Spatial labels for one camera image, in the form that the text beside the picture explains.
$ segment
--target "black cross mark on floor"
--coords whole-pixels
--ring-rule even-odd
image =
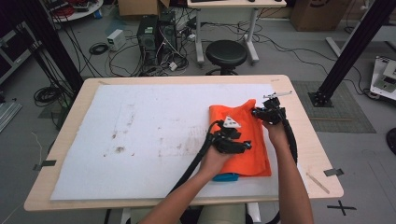
[[[346,209],[349,210],[358,210],[356,207],[349,207],[349,206],[343,206],[343,204],[341,203],[340,200],[338,200],[338,203],[340,204],[340,206],[335,206],[335,205],[327,205],[327,208],[335,208],[335,209],[341,209],[341,211],[343,211],[344,216],[346,216]]]

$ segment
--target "white board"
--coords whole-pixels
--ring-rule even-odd
[[[205,140],[210,105],[238,106],[273,93],[266,84],[104,85],[97,90],[52,200],[163,198]],[[277,196],[273,175],[209,182],[197,197]]]

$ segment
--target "person's right arm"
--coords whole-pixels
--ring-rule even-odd
[[[282,224],[314,223],[311,202],[304,182],[290,153],[289,141],[282,123],[263,124],[274,145],[279,176],[279,212]]]

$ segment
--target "khaki pants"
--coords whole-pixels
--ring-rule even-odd
[[[150,210],[151,208],[132,209],[131,224],[143,219]],[[206,205],[199,216],[198,224],[243,224],[245,223],[245,213],[244,203]]]

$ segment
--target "orange towel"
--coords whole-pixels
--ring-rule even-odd
[[[228,107],[224,105],[212,105],[209,107],[210,123],[215,120],[225,119],[230,116],[242,127],[238,128],[241,133],[236,142],[251,141],[252,148],[247,149],[242,154],[236,154],[223,166],[220,174],[236,173],[248,176],[270,176],[271,167],[268,160],[267,149],[264,144],[262,122],[254,118],[250,111],[255,107],[256,100],[250,99],[238,107]],[[215,125],[212,133],[219,127]]]

